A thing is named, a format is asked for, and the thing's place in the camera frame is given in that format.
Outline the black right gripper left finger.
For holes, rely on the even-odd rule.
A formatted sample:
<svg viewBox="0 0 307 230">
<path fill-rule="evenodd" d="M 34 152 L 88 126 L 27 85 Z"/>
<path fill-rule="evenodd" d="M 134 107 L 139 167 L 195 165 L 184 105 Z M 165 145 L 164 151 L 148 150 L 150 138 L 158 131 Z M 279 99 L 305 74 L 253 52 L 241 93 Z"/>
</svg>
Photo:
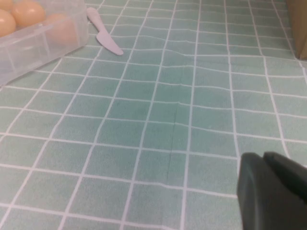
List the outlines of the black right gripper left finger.
<svg viewBox="0 0 307 230">
<path fill-rule="evenodd" d="M 288 190 L 263 156 L 242 154 L 236 193 L 245 230 L 307 228 L 307 200 Z"/>
</svg>

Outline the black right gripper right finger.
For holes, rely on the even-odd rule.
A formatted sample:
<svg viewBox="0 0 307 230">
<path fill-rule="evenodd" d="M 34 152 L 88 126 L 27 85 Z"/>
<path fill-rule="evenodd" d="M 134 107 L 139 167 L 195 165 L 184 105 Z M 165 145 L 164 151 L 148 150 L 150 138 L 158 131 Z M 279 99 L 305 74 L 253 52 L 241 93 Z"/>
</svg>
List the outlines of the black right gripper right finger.
<svg viewBox="0 0 307 230">
<path fill-rule="evenodd" d="M 302 200 L 307 199 L 307 169 L 305 167 L 276 152 L 265 152 L 263 159 L 288 190 Z"/>
</svg>

